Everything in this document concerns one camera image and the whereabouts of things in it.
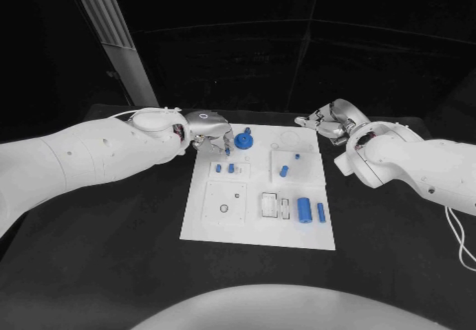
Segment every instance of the black table surface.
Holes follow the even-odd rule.
[[[95,105],[86,120],[124,110]],[[291,113],[217,113],[233,123],[295,126]],[[429,138],[419,118],[370,120]],[[336,251],[178,239],[190,147],[168,163],[31,209],[0,264],[0,329],[129,329],[204,292],[264,283],[349,292],[473,329],[476,276],[458,263],[442,207],[401,181],[372,189],[344,177],[333,163],[344,148],[323,137],[318,148]],[[476,218],[455,214],[474,237]]]

